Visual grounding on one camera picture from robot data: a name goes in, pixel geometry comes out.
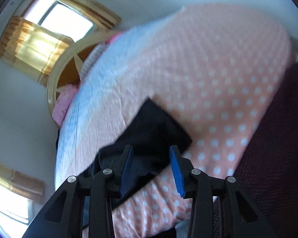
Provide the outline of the yellow curtain right panel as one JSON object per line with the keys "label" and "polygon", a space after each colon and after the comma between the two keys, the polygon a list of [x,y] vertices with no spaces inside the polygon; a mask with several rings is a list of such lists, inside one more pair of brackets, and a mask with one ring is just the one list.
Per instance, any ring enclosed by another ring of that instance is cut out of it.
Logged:
{"label": "yellow curtain right panel", "polygon": [[118,14],[95,0],[57,0],[76,10],[99,28],[110,30],[118,26],[122,19]]}

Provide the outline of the black pants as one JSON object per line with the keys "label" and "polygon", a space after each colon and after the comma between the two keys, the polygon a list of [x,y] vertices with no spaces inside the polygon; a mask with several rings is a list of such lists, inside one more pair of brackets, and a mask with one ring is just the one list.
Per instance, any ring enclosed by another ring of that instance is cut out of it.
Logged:
{"label": "black pants", "polygon": [[84,177],[93,176],[113,162],[119,161],[127,145],[133,148],[133,162],[126,195],[113,201],[117,208],[169,165],[169,148],[178,146],[184,153],[192,139],[185,129],[151,99],[146,99],[138,113],[118,139],[101,148],[92,164],[83,172]]}

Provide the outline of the cream wooden headboard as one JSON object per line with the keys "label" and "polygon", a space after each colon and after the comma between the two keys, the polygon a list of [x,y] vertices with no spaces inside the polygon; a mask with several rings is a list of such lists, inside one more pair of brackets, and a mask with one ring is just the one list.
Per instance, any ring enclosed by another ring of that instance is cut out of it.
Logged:
{"label": "cream wooden headboard", "polygon": [[101,42],[106,42],[117,31],[97,31],[75,42],[63,52],[55,62],[47,82],[47,102],[52,112],[61,88],[67,84],[77,84],[80,81],[79,72],[85,59]]}

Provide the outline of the yellow curtain centre panel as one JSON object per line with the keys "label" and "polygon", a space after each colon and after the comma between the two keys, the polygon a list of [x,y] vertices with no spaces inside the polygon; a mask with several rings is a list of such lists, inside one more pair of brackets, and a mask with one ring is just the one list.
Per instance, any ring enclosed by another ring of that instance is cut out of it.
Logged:
{"label": "yellow curtain centre panel", "polygon": [[13,16],[0,39],[0,59],[46,87],[54,64],[73,43],[68,36]]}

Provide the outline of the pink pillow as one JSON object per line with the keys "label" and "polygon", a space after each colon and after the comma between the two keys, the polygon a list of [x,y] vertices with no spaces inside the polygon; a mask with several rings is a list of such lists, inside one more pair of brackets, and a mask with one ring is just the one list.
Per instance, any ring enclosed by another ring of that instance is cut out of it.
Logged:
{"label": "pink pillow", "polygon": [[67,84],[60,89],[60,94],[56,100],[54,109],[52,111],[52,118],[54,122],[61,127],[66,117],[67,111],[75,95],[78,92],[78,85]]}

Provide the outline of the rear window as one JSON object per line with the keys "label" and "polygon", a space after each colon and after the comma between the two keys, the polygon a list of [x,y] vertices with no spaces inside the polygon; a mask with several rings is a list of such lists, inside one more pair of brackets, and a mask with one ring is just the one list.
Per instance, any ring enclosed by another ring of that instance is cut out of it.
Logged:
{"label": "rear window", "polygon": [[22,17],[74,42],[95,29],[94,23],[58,0],[33,0]]}

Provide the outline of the left side window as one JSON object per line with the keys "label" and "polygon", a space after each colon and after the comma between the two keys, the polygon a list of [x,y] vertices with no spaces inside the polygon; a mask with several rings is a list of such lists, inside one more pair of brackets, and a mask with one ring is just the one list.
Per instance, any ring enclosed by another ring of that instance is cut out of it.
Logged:
{"label": "left side window", "polygon": [[32,202],[0,185],[0,228],[5,234],[22,237],[32,219]]}

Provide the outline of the bed with polka dot sheet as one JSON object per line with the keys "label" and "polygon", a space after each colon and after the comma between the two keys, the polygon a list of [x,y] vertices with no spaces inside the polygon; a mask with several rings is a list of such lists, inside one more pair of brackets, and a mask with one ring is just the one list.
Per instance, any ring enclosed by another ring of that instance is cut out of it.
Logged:
{"label": "bed with polka dot sheet", "polygon": [[190,135],[210,176],[232,175],[293,61],[280,23],[241,5],[188,5],[120,35],[92,67],[60,130],[55,185],[82,173],[146,98]]}

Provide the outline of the yellow curtain panel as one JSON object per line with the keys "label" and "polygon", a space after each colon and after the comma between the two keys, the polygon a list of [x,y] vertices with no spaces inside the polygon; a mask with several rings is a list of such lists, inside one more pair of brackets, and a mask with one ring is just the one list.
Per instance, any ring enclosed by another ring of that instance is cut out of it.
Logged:
{"label": "yellow curtain panel", "polygon": [[73,43],[68,36],[13,16],[0,39],[0,59],[46,87],[54,64]]}
{"label": "yellow curtain panel", "polygon": [[95,0],[57,0],[76,10],[99,28],[110,30],[118,26],[122,19],[118,14]]}

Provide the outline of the yellow curtain left window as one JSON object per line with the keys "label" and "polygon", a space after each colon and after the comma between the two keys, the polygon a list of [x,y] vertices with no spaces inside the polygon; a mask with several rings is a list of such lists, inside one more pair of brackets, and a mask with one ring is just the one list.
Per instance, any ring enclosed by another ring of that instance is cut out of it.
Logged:
{"label": "yellow curtain left window", "polygon": [[45,183],[42,180],[2,164],[0,164],[0,186],[35,202],[42,202],[44,199]]}

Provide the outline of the striped grey pillow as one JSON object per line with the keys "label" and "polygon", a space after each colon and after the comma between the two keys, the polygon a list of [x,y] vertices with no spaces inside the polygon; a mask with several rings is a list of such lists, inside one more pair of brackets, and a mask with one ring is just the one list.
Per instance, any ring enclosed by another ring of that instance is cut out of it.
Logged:
{"label": "striped grey pillow", "polygon": [[101,55],[106,51],[108,43],[102,42],[97,44],[95,48],[91,51],[88,57],[83,62],[83,66],[79,72],[79,78],[81,82],[84,82],[89,71],[95,65],[95,63],[100,59]]}

